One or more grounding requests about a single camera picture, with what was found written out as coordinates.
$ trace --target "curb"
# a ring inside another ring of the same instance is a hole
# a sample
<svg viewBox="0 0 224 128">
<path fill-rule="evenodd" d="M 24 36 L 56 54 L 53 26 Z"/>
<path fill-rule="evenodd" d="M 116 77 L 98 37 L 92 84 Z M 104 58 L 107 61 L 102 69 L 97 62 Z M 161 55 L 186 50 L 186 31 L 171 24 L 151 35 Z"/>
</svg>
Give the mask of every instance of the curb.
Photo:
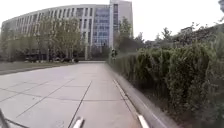
<svg viewBox="0 0 224 128">
<path fill-rule="evenodd" d="M 149 125 L 149 128 L 180 128 L 170 117 L 165 115 L 139 90 L 135 89 L 126 79 L 116 73 L 107 65 L 111 75 L 123 89 L 126 96 L 130 99 L 136 110 Z"/>
</svg>

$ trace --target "green hedge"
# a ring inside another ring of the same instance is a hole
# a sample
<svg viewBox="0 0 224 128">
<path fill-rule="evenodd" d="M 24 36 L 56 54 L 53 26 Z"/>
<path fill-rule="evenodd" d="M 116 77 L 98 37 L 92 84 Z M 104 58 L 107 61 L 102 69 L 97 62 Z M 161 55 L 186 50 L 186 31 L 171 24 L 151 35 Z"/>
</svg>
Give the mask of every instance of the green hedge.
<svg viewBox="0 0 224 128">
<path fill-rule="evenodd" d="M 168 50 L 141 49 L 136 54 L 117 57 L 110 65 L 143 93 L 167 101 L 165 108 L 174 119 L 187 121 L 189 127 L 205 127 L 217 124 L 217 113 L 224 109 L 223 102 L 217 105 L 214 100 L 218 90 L 211 82 L 214 73 L 218 74 L 214 53 L 202 44 Z M 206 114 L 208 111 L 216 114 L 211 116 Z"/>
</svg>

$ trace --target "sidewalk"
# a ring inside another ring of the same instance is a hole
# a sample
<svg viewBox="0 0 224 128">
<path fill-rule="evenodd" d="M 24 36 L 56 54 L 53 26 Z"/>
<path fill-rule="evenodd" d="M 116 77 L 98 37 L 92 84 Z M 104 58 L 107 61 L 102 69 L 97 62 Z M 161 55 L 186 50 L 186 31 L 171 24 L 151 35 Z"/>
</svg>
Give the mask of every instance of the sidewalk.
<svg viewBox="0 0 224 128">
<path fill-rule="evenodd" d="M 106 65 L 80 63 L 0 76 L 0 108 L 31 128 L 138 128 L 136 112 Z"/>
</svg>

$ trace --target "overcast sky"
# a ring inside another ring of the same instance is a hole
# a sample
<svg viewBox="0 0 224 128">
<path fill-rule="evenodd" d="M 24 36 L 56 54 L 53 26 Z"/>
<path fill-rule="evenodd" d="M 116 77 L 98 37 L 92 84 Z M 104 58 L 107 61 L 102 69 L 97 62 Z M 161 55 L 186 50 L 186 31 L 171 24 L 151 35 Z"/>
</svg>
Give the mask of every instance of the overcast sky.
<svg viewBox="0 0 224 128">
<path fill-rule="evenodd" d="M 173 33 L 192 22 L 214 25 L 224 13 L 218 0 L 129 0 L 133 4 L 134 35 L 154 40 L 164 27 Z M 7 19 L 50 7 L 72 4 L 109 4 L 109 0 L 1 0 L 0 24 Z"/>
</svg>

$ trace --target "lawn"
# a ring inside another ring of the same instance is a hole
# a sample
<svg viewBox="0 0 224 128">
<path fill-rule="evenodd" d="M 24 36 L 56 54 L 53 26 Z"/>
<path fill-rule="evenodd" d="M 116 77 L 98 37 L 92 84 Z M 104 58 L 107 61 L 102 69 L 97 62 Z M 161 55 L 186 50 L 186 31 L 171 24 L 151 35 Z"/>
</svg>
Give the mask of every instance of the lawn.
<svg viewBox="0 0 224 128">
<path fill-rule="evenodd" d="M 63 66 L 69 64 L 72 63 L 29 63 L 29 62 L 0 63 L 0 75 L 22 71 L 30 71 L 41 68 Z"/>
</svg>

